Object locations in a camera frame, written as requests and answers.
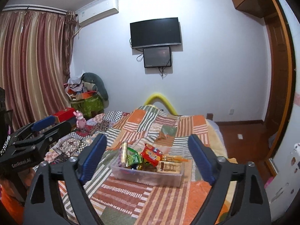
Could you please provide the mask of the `striped red beige curtain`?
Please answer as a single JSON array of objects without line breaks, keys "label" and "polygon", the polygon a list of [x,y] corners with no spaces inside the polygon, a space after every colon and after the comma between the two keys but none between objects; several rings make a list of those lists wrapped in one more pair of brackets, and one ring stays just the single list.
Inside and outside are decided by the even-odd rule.
[{"label": "striped red beige curtain", "polygon": [[15,130],[70,106],[64,84],[76,25],[73,11],[1,12],[1,87]]}]

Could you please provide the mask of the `patchwork striped bed quilt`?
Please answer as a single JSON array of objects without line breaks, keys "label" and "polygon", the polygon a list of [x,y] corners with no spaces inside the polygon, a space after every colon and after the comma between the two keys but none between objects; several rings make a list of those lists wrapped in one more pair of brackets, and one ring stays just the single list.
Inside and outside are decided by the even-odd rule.
[{"label": "patchwork striped bed quilt", "polygon": [[104,224],[190,224],[211,186],[188,148],[196,135],[217,156],[227,156],[220,128],[201,115],[171,115],[153,105],[110,111],[87,121],[45,156],[51,164],[77,156],[95,137],[107,139],[84,190]]}]

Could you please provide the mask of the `green snack bag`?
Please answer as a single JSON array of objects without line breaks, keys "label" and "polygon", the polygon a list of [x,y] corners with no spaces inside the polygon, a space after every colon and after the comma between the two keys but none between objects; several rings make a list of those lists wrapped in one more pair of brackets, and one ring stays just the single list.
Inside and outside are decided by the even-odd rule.
[{"label": "green snack bag", "polygon": [[128,147],[127,148],[127,167],[131,167],[131,166],[134,166],[134,165],[140,165],[141,163],[143,162],[143,158],[141,156],[141,154]]}]

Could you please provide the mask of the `pink plush toy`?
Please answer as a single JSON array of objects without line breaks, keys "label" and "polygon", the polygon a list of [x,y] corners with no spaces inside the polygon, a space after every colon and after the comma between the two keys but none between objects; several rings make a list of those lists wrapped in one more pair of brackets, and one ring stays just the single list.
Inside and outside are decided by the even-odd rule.
[{"label": "pink plush toy", "polygon": [[76,110],[73,114],[76,118],[76,128],[80,131],[86,130],[86,119],[84,118],[83,113]]}]

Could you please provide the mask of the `brown wooden wardrobe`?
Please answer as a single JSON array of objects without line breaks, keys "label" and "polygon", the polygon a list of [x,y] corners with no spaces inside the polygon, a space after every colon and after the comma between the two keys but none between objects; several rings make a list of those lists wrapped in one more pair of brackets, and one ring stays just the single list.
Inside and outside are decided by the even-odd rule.
[{"label": "brown wooden wardrobe", "polygon": [[236,10],[262,18],[271,51],[271,88],[265,126],[274,141],[267,158],[273,158],[283,140],[291,116],[296,63],[289,25],[279,0],[232,0]]}]

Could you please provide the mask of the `clear plastic storage bin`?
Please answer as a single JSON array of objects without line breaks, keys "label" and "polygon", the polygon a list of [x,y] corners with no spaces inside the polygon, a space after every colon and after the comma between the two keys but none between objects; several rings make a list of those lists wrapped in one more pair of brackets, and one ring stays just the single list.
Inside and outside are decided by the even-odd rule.
[{"label": "clear plastic storage bin", "polygon": [[[160,148],[158,149],[163,153],[163,155],[180,155],[184,157],[184,148],[182,147],[172,147],[166,151],[162,151]],[[142,164],[151,165],[144,158]],[[137,165],[121,168],[118,166],[118,157],[116,157],[111,164],[111,169],[116,179],[121,179],[129,182],[136,182],[136,183],[146,184],[151,186],[179,187],[181,185],[183,175],[184,175],[185,162],[181,164],[182,164],[182,169],[180,174],[165,174],[165,173],[158,173],[158,172],[139,171],[136,170]]]}]

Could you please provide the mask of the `small wall monitor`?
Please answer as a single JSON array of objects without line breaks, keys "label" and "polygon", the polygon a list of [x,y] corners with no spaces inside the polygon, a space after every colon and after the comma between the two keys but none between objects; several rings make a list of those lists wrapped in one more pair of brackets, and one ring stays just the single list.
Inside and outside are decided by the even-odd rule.
[{"label": "small wall monitor", "polygon": [[145,68],[171,67],[171,48],[169,46],[144,48],[143,61]]}]

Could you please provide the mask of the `yellow curved foam tube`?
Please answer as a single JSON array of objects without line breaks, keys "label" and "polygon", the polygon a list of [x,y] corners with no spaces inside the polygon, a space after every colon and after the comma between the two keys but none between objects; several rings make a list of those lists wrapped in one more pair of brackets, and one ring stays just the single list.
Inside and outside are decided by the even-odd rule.
[{"label": "yellow curved foam tube", "polygon": [[175,108],[172,106],[172,104],[170,103],[169,100],[167,100],[167,98],[162,95],[161,93],[153,93],[151,94],[146,101],[144,102],[144,106],[146,105],[151,105],[152,103],[159,101],[161,102],[165,108],[168,110],[168,112],[172,115],[178,115],[177,111],[175,110]]}]

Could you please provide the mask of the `red snack bag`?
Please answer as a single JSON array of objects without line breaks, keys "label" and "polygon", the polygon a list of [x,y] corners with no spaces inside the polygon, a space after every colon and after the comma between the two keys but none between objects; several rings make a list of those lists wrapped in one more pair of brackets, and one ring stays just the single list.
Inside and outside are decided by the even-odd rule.
[{"label": "red snack bag", "polygon": [[158,163],[162,160],[163,153],[158,148],[150,144],[145,144],[144,149],[141,152],[141,156],[151,165],[156,167]]}]

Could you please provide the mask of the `purple label cracker pack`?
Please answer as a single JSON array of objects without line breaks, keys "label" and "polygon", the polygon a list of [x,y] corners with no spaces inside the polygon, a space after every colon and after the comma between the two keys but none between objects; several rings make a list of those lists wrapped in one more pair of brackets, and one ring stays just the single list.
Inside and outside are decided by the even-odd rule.
[{"label": "purple label cracker pack", "polygon": [[125,168],[127,166],[127,149],[128,142],[123,142],[119,148],[118,154],[118,166],[121,168]]}]

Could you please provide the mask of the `yellow snack packet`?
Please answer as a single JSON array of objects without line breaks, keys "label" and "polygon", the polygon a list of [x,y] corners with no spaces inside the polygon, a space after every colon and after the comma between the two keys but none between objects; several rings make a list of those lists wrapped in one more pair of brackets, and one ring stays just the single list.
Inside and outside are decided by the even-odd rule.
[{"label": "yellow snack packet", "polygon": [[157,171],[156,167],[154,167],[153,165],[147,165],[145,163],[138,164],[136,170],[147,171],[147,172],[156,172]]}]

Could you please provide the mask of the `white air conditioner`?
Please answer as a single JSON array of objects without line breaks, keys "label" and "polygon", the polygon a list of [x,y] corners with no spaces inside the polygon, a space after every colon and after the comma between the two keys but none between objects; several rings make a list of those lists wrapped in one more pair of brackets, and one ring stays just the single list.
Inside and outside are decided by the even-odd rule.
[{"label": "white air conditioner", "polygon": [[116,15],[119,12],[118,0],[96,1],[76,11],[79,28],[98,20]]}]

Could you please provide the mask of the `red and black box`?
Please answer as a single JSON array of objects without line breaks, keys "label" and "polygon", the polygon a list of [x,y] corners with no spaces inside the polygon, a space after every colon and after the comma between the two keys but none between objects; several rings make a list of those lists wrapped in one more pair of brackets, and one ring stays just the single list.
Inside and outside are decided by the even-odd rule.
[{"label": "red and black box", "polygon": [[75,112],[74,108],[68,107],[57,113],[54,113],[53,116],[55,118],[55,123],[61,123],[61,122],[70,120],[71,118],[73,118],[75,116],[74,112]]}]

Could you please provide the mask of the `orange edged biscuit packet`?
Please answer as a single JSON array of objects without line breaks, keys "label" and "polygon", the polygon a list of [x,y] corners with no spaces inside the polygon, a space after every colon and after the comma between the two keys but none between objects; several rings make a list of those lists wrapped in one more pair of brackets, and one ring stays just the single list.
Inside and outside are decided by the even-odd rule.
[{"label": "orange edged biscuit packet", "polygon": [[184,162],[188,162],[189,160],[180,155],[163,155],[162,161],[184,163]]}]

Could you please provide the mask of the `beige cracker pack with barcode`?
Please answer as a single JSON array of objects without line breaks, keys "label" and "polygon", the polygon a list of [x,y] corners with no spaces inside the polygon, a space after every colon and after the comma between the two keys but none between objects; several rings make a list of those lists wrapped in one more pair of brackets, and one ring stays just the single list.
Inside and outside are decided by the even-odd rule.
[{"label": "beige cracker pack with barcode", "polygon": [[180,174],[182,171],[182,164],[172,161],[159,161],[156,170],[158,173]]}]

